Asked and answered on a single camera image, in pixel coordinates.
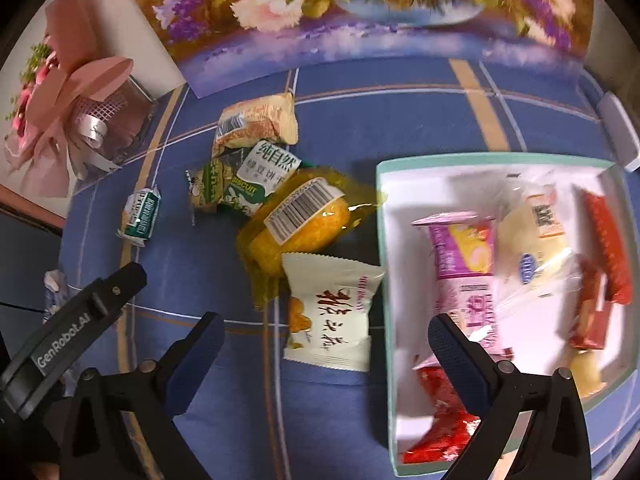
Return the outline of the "yellow cake clear packet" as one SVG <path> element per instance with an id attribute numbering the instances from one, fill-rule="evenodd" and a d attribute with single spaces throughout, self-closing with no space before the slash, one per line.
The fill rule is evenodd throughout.
<path id="1" fill-rule="evenodd" d="M 258 311 L 276 298 L 284 279 L 282 256 L 318 254 L 370 217 L 384 195 L 331 167 L 296 170 L 246 222 L 236 249 Z"/>

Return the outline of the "green white biscuit packet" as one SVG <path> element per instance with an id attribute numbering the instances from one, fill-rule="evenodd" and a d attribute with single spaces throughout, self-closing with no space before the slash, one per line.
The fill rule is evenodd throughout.
<path id="1" fill-rule="evenodd" d="M 247 217 L 254 216 L 303 164 L 285 148 L 260 140 L 242 156 L 240 166 L 233 170 L 230 182 L 224 187 L 221 203 Z"/>

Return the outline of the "yellow jelly cup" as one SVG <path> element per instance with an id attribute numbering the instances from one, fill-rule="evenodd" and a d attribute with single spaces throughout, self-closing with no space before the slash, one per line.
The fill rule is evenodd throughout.
<path id="1" fill-rule="evenodd" d="M 593 350 L 576 350 L 570 360 L 570 371 L 581 399 L 590 398 L 605 387 L 599 370 L 598 354 Z"/>

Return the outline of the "long red biscuit packet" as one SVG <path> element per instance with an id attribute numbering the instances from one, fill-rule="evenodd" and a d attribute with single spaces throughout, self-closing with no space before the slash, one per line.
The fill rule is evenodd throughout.
<path id="1" fill-rule="evenodd" d="M 589 218 L 596 230 L 604 270 L 608 276 L 606 299 L 626 306 L 634 299 L 634 285 L 620 231 L 604 196 L 581 190 Z"/>

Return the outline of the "small green white candy packet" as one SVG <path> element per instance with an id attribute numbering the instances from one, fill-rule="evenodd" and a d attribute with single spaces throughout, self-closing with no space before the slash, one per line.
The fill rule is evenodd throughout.
<path id="1" fill-rule="evenodd" d="M 134 246 L 144 247 L 152 237 L 161 202 L 158 188 L 134 191 L 127 198 L 117 235 Z"/>

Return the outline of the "white rectangular device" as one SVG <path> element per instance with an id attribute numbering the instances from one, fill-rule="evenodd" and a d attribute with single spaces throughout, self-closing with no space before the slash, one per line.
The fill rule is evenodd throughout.
<path id="1" fill-rule="evenodd" d="M 626 171 L 640 168 L 639 135 L 623 102 L 611 91 L 597 104 L 598 114 L 611 141 L 617 161 Z"/>

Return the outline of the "white pastry packet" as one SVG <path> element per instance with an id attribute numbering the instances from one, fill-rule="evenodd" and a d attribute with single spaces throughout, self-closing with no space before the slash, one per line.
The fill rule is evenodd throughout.
<path id="1" fill-rule="evenodd" d="M 356 260 L 290 252 L 282 256 L 290 286 L 284 358 L 367 373 L 369 312 L 385 271 Z"/>

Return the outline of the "crumpled blue white wrapper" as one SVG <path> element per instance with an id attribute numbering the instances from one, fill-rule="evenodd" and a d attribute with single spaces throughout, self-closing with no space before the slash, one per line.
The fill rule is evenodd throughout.
<path id="1" fill-rule="evenodd" d="M 58 310 L 68 301 L 66 276 L 60 270 L 47 271 L 43 278 L 44 285 L 44 313 L 43 322 L 47 323 Z"/>

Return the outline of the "beige cracker packet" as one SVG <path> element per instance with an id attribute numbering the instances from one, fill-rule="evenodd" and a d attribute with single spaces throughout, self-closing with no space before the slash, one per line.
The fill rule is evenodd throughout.
<path id="1" fill-rule="evenodd" d="M 291 91 L 237 102 L 220 114 L 212 156 L 236 148 L 251 148 L 260 140 L 295 145 L 298 122 Z"/>

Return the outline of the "pink flower bouquet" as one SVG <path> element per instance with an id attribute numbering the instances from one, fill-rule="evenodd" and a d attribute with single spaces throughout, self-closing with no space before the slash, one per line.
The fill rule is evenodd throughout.
<path id="1" fill-rule="evenodd" d="M 131 58 L 101 52 L 89 0 L 52 0 L 44 16 L 1 147 L 22 193 L 62 198 L 71 180 L 117 169 L 156 102 L 132 76 Z"/>

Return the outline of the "pink bread packet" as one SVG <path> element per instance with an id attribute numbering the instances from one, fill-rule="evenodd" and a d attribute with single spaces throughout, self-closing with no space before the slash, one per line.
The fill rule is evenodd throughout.
<path id="1" fill-rule="evenodd" d="M 432 214 L 412 222 L 435 261 L 433 312 L 446 314 L 490 356 L 503 355 L 496 312 L 496 222 L 475 211 Z"/>

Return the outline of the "floral oil painting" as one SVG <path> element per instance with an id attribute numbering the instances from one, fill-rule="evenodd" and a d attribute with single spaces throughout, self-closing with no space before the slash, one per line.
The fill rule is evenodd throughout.
<path id="1" fill-rule="evenodd" d="M 134 0 L 197 96 L 292 68 L 465 58 L 570 78 L 593 0 Z"/>

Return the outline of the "small green cookie packet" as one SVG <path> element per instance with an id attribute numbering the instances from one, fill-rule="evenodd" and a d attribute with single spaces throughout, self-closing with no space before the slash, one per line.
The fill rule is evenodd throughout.
<path id="1" fill-rule="evenodd" d="M 198 170 L 186 170 L 190 206 L 194 214 L 215 212 L 234 175 L 232 165 L 215 158 Z"/>

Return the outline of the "red crinkled candy packet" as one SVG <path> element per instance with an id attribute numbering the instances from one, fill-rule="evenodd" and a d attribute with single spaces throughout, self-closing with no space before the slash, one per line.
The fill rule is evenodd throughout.
<path id="1" fill-rule="evenodd" d="M 422 367 L 418 370 L 418 377 L 432 401 L 433 421 L 421 440 L 402 454 L 402 462 L 453 462 L 480 426 L 480 419 L 465 409 L 441 367 Z"/>

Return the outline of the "blue plaid tablecloth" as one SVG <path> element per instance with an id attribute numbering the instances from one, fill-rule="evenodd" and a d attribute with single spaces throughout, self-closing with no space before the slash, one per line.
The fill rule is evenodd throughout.
<path id="1" fill-rule="evenodd" d="M 148 145 L 70 206 L 73 292 L 148 282 L 78 359 L 146 478 L 453 479 L 509 379 L 575 381 L 567 332 L 605 197 L 639 269 L 639 177 L 576 84 L 450 58 L 172 92 Z"/>

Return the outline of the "dark red snack box packet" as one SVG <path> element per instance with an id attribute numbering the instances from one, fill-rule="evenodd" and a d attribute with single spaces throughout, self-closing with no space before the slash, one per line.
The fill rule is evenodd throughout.
<path id="1" fill-rule="evenodd" d="M 603 350 L 613 309 L 606 299 L 608 277 L 590 259 L 578 256 L 580 289 L 568 343 L 578 350 Z"/>

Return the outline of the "white bun clear packet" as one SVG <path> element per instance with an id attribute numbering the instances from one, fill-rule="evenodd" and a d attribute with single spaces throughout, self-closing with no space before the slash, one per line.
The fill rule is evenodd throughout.
<path id="1" fill-rule="evenodd" d="M 497 224 L 499 299 L 552 294 L 572 272 L 573 258 L 556 187 L 513 181 Z"/>

